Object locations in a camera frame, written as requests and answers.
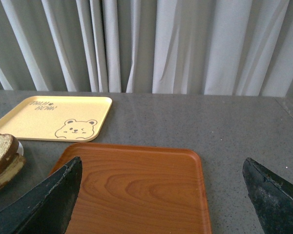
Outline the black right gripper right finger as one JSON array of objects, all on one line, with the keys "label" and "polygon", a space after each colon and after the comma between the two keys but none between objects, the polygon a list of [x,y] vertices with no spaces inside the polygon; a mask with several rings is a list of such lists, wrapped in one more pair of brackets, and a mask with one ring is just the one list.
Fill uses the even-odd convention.
[{"label": "black right gripper right finger", "polygon": [[243,178],[264,233],[293,234],[293,184],[252,158],[243,163]]}]

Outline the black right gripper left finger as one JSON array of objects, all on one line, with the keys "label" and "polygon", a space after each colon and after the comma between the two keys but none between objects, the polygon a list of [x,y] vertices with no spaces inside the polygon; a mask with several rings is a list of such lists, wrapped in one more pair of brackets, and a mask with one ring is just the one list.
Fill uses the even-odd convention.
[{"label": "black right gripper left finger", "polygon": [[63,234],[79,194],[83,164],[75,157],[0,211],[0,234]]}]

